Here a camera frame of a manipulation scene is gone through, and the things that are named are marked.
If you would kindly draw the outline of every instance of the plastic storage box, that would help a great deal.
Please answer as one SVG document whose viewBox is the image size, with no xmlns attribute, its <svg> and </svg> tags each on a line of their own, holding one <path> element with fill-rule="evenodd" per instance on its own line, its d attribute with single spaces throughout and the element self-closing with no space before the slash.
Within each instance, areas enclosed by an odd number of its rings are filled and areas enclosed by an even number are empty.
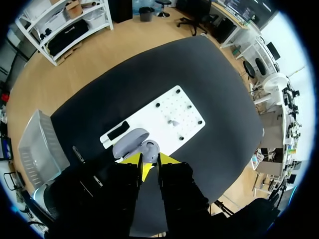
<svg viewBox="0 0 319 239">
<path fill-rule="evenodd" d="M 89 29 L 95 29 L 106 23 L 105 12 L 98 9 L 87 14 L 84 20 L 89 24 Z"/>
<path fill-rule="evenodd" d="M 35 189 L 59 176 L 70 165 L 55 134 L 51 118 L 39 110 L 27 124 L 18 151 L 28 179 Z"/>
<path fill-rule="evenodd" d="M 57 30 L 67 21 L 64 9 L 57 11 L 41 28 L 41 33 L 45 34 L 45 30 L 49 28 L 52 32 Z"/>
<path fill-rule="evenodd" d="M 52 6 L 50 0 L 32 0 L 24 10 L 27 17 L 36 20 L 42 13 Z"/>
</svg>

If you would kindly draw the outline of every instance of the small container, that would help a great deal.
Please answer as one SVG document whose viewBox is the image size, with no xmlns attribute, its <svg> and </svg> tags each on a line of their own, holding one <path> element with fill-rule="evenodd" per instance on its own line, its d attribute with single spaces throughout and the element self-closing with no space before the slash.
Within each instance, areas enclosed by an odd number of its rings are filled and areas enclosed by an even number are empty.
<svg viewBox="0 0 319 239">
<path fill-rule="evenodd" d="M 68 1 L 65 9 L 71 19 L 74 19 L 83 13 L 79 0 Z"/>
<path fill-rule="evenodd" d="M 57 30 L 60 26 L 66 23 L 66 16 L 64 9 L 57 11 L 52 18 L 50 18 L 41 29 L 41 32 L 45 34 L 46 29 L 50 29 L 52 32 Z"/>
<path fill-rule="evenodd" d="M 105 12 L 100 9 L 93 11 L 84 16 L 84 20 L 89 24 L 89 29 L 95 29 L 106 23 Z"/>
<path fill-rule="evenodd" d="M 152 21 L 154 11 L 154 8 L 149 6 L 141 7 L 139 10 L 141 21 Z"/>
<path fill-rule="evenodd" d="M 27 4 L 24 13 L 31 20 L 36 20 L 51 6 L 50 0 L 32 0 Z"/>
</svg>

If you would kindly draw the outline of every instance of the trash can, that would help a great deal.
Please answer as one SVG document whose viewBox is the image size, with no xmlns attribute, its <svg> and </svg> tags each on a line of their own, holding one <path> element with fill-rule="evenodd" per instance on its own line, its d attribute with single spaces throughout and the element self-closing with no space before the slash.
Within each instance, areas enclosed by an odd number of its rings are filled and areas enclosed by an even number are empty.
<svg viewBox="0 0 319 239">
<path fill-rule="evenodd" d="M 139 10 L 141 21 L 151 21 L 154 11 L 154 8 L 149 6 L 141 7 Z"/>
</svg>

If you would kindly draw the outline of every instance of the wooden floor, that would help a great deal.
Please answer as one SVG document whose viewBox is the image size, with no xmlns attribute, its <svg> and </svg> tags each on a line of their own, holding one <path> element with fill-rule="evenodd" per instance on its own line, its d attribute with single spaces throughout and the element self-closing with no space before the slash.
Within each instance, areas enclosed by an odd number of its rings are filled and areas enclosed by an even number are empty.
<svg viewBox="0 0 319 239">
<path fill-rule="evenodd" d="M 60 66 L 53 66 L 41 54 L 35 54 L 17 79 L 7 104 L 8 133 L 12 140 L 14 164 L 22 173 L 29 193 L 34 191 L 23 171 L 18 154 L 18 143 L 28 120 L 36 109 L 51 115 L 78 90 L 119 63 L 143 51 L 165 43 L 190 37 L 190 27 L 176 27 L 183 17 L 173 8 L 167 8 L 169 18 L 153 17 L 152 22 L 140 22 L 138 17 L 115 24 L 114 30 L 101 30 L 83 41 Z M 209 38 L 219 47 L 218 42 Z M 234 68 L 244 74 L 242 61 L 236 61 L 229 48 L 221 49 Z M 253 200 L 251 191 L 256 172 L 246 167 L 237 181 L 224 193 L 240 207 Z M 239 208 L 222 196 L 221 201 L 230 209 Z"/>
</svg>

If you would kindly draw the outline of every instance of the office chair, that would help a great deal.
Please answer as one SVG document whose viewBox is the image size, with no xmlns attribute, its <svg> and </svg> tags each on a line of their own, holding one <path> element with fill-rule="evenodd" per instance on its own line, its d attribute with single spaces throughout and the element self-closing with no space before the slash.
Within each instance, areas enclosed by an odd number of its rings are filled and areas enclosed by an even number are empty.
<svg viewBox="0 0 319 239">
<path fill-rule="evenodd" d="M 182 22 L 179 22 L 177 24 L 177 27 L 180 27 L 180 25 L 182 24 L 191 25 L 194 27 L 195 31 L 194 34 L 192 34 L 193 36 L 197 35 L 197 28 L 202 29 L 205 32 L 205 34 L 207 34 L 206 29 L 200 26 L 199 24 L 204 23 L 205 21 L 209 21 L 212 23 L 218 18 L 217 15 L 209 15 L 211 1 L 212 0 L 187 0 L 186 12 L 192 15 L 194 20 L 183 17 L 180 19 Z"/>
<path fill-rule="evenodd" d="M 247 80 L 249 80 L 249 78 L 254 79 L 256 77 L 256 72 L 254 70 L 254 67 L 248 61 L 244 61 L 243 64 L 244 64 L 245 71 L 248 75 Z"/>
<path fill-rule="evenodd" d="M 170 0 L 155 0 L 156 3 L 161 4 L 160 12 L 157 14 L 158 17 L 169 17 L 168 12 L 164 12 L 165 5 L 171 5 Z"/>
</svg>

